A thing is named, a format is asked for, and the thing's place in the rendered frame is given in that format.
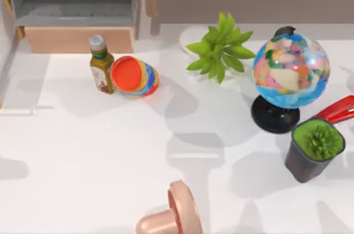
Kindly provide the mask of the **olive green sauce bottle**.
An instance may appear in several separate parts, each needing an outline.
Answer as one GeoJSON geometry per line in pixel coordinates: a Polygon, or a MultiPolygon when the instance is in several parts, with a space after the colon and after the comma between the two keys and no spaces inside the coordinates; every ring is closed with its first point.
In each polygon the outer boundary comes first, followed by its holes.
{"type": "Polygon", "coordinates": [[[95,84],[101,92],[112,94],[114,87],[110,71],[114,57],[108,52],[103,36],[93,35],[88,41],[91,50],[90,67],[95,84]]]}

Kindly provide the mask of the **green plant in white pot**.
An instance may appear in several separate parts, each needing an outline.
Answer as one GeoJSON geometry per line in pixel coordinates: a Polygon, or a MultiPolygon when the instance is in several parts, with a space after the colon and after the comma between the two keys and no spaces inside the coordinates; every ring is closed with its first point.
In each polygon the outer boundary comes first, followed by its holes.
{"type": "Polygon", "coordinates": [[[187,50],[197,55],[187,71],[198,71],[220,84],[226,76],[226,70],[232,69],[244,73],[242,60],[255,58],[255,53],[243,44],[250,40],[253,31],[241,32],[231,13],[218,15],[218,26],[208,26],[208,31],[198,42],[190,43],[187,50]]]}

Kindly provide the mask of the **colourful globe on black stand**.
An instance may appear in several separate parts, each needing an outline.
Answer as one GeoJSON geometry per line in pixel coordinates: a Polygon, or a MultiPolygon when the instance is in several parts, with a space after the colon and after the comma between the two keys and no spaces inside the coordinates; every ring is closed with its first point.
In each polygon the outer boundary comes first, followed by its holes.
{"type": "Polygon", "coordinates": [[[251,116],[261,129],[283,134],[299,122],[300,108],[324,92],[330,61],[315,39],[283,26],[260,48],[252,69],[259,96],[252,103],[251,116]]]}

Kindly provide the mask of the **red stapler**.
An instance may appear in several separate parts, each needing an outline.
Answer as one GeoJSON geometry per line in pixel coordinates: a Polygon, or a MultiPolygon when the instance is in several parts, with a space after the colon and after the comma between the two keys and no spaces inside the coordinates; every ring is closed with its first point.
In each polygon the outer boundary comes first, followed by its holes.
{"type": "Polygon", "coordinates": [[[331,104],[315,117],[324,119],[331,124],[354,118],[354,95],[349,95],[331,104]]]}

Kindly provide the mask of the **pale wooden drawer front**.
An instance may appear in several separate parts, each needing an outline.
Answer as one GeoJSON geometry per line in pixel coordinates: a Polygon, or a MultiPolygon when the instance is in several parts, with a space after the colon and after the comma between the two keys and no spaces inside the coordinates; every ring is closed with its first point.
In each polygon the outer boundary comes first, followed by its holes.
{"type": "Polygon", "coordinates": [[[34,53],[88,53],[89,38],[103,36],[110,53],[132,53],[135,27],[25,27],[34,53]]]}

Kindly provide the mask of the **pink stamp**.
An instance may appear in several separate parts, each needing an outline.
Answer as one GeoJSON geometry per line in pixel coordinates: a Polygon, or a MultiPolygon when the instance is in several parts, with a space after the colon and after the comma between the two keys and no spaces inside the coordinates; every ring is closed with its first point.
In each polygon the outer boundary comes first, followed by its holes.
{"type": "Polygon", "coordinates": [[[203,234],[195,199],[182,180],[170,184],[168,203],[168,209],[142,217],[136,234],[203,234]]]}

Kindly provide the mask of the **stack of coloured rings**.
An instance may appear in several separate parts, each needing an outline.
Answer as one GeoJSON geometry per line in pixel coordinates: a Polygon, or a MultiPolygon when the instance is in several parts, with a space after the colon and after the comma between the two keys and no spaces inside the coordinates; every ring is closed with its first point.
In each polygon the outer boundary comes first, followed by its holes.
{"type": "Polygon", "coordinates": [[[113,62],[110,77],[115,88],[133,96],[151,95],[160,83],[155,68],[129,55],[113,62]]]}

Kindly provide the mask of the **black pot with green plant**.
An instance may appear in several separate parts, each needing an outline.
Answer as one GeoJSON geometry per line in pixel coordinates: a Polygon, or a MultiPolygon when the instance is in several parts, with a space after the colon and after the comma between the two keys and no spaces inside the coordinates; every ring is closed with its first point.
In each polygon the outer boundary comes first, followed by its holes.
{"type": "Polygon", "coordinates": [[[306,183],[319,176],[345,148],[343,135],[327,120],[314,117],[292,130],[285,167],[295,180],[306,183]]]}

